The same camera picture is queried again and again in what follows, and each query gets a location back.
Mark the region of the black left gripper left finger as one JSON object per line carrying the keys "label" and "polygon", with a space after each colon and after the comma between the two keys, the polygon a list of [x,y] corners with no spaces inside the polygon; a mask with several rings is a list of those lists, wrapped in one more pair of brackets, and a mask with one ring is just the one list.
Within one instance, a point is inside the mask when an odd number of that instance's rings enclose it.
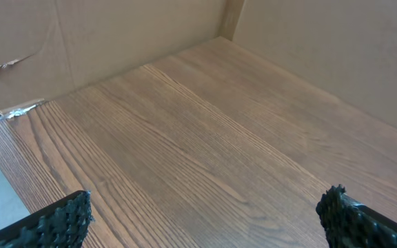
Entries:
{"label": "black left gripper left finger", "polygon": [[79,190],[0,229],[0,248],[81,247],[93,220],[90,192]]}

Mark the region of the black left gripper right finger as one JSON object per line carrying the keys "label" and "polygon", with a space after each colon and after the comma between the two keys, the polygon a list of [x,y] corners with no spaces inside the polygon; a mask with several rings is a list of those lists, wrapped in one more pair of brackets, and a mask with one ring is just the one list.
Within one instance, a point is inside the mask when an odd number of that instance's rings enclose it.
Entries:
{"label": "black left gripper right finger", "polygon": [[397,248],[397,223],[349,197],[342,185],[322,195],[316,213],[329,248]]}

